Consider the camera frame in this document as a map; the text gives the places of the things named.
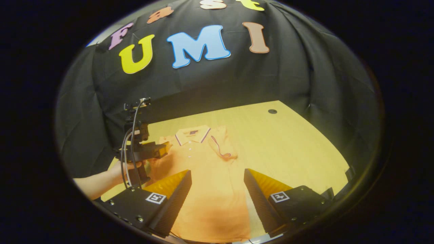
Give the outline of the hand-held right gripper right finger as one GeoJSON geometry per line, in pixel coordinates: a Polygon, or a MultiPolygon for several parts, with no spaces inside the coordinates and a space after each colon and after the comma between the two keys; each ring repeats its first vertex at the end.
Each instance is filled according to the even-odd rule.
{"type": "Polygon", "coordinates": [[[270,237],[299,230],[333,204],[334,196],[327,195],[331,188],[319,194],[305,185],[290,187],[250,168],[244,171],[244,183],[270,237]]]}

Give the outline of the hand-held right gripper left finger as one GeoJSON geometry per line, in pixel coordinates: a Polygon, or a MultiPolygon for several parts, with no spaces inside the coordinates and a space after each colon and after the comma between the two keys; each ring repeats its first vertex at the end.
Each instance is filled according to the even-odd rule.
{"type": "Polygon", "coordinates": [[[191,185],[191,170],[183,170],[142,189],[125,189],[102,206],[124,223],[164,238],[171,233],[191,185]]]}

